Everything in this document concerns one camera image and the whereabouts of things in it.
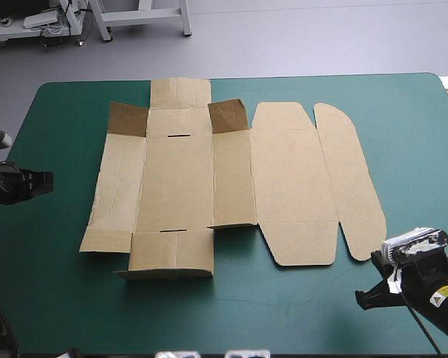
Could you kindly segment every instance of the green tabletop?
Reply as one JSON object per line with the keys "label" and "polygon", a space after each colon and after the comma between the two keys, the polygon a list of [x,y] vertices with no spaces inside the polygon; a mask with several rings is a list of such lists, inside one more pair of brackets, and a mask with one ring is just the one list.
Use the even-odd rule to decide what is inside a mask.
{"label": "green tabletop", "polygon": [[[281,268],[255,227],[215,236],[214,279],[126,282],[123,254],[79,254],[109,101],[149,105],[148,81],[46,84],[9,159],[55,173],[55,191],[0,206],[0,303],[22,352],[154,353],[268,348],[281,354],[424,354],[406,308],[363,311],[356,289],[381,278],[340,233],[335,263]],[[448,96],[430,74],[212,81],[213,101],[326,102],[355,123],[388,235],[448,232]],[[448,338],[428,323],[443,352]]]}

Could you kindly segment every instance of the flattened cardboard box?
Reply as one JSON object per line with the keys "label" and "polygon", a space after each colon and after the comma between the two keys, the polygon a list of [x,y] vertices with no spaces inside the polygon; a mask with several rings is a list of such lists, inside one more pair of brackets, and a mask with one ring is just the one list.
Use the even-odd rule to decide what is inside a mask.
{"label": "flattened cardboard box", "polygon": [[[258,223],[282,266],[331,264],[339,221],[357,260],[379,248],[385,217],[344,113],[317,106],[316,129],[300,104],[261,103],[250,130],[241,101],[203,107],[210,102],[209,81],[171,78],[152,82],[150,110],[111,104],[81,251],[129,252],[128,271],[118,274],[140,280],[211,276],[212,229],[222,227]],[[349,155],[324,148],[339,144],[341,128],[318,131],[329,121],[351,136],[340,143]],[[366,188],[360,202],[371,203],[373,216],[340,194],[359,190],[338,165],[352,158]]]}
{"label": "flattened cardboard box", "polygon": [[[128,270],[117,272],[127,280],[211,276],[210,227],[256,224],[249,138],[229,127],[213,134],[212,127],[220,125],[211,124],[206,107],[209,81],[153,81],[151,100],[160,108],[111,104],[95,203],[80,251],[130,253]],[[139,122],[139,130],[116,130],[127,128],[126,122],[129,127]],[[123,145],[115,145],[116,136],[126,144],[138,141],[136,153],[126,156]],[[123,183],[129,177],[139,178],[126,196],[134,200],[117,211],[119,189],[130,184]]]}

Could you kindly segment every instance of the white cart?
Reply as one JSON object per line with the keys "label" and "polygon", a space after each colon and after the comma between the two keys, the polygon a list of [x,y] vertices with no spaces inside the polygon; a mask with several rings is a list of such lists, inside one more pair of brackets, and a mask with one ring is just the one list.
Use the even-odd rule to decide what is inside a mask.
{"label": "white cart", "polygon": [[68,0],[60,0],[60,6],[63,9],[63,12],[68,9],[66,18],[69,23],[69,28],[64,28],[61,34],[50,34],[47,30],[42,30],[40,28],[23,28],[23,19],[15,19],[12,25],[7,28],[0,23],[0,43],[9,39],[38,37],[40,35],[44,37],[80,35],[83,30],[83,21],[86,13],[84,11],[78,11],[88,6],[88,0],[72,0],[72,3],[69,6],[68,5]]}
{"label": "white cart", "polygon": [[90,0],[99,32],[104,41],[111,41],[111,27],[145,25],[156,22],[181,20],[185,36],[190,36],[191,24],[187,0],[179,0],[179,7],[152,9],[153,0],[140,0],[137,10],[107,13],[101,0]]}

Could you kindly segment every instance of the robotic arm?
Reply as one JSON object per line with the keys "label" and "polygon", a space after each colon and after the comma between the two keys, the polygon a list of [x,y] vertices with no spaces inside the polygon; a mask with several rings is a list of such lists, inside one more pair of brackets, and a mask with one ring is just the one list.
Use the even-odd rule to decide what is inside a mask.
{"label": "robotic arm", "polygon": [[[10,145],[11,138],[0,131],[0,149]],[[0,204],[16,204],[52,191],[52,172],[34,172],[19,169],[9,161],[0,162]]]}
{"label": "robotic arm", "polygon": [[407,306],[435,350],[441,354],[414,310],[448,336],[448,235],[440,229],[417,227],[383,242],[372,253],[382,281],[370,291],[355,292],[364,310]]}

